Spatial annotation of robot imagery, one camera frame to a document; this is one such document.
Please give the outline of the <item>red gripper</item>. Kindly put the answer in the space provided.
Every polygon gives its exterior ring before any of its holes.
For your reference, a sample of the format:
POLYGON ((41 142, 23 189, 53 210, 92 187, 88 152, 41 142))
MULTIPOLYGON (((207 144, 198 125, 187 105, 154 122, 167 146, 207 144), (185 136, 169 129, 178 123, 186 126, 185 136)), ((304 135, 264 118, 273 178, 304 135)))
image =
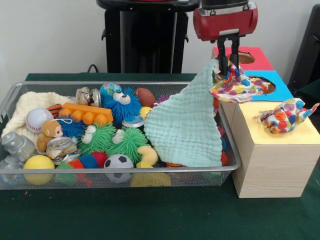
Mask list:
MULTIPOLYGON (((242 5, 197 8, 193 11, 193 26, 197 37, 202 41, 217 40, 219 70, 222 75, 228 72, 228 57, 226 56, 225 39, 221 36, 238 34, 239 37, 252 34, 258 23, 258 7, 254 1, 242 5)), ((233 37, 230 61, 239 68, 240 38, 233 37)))

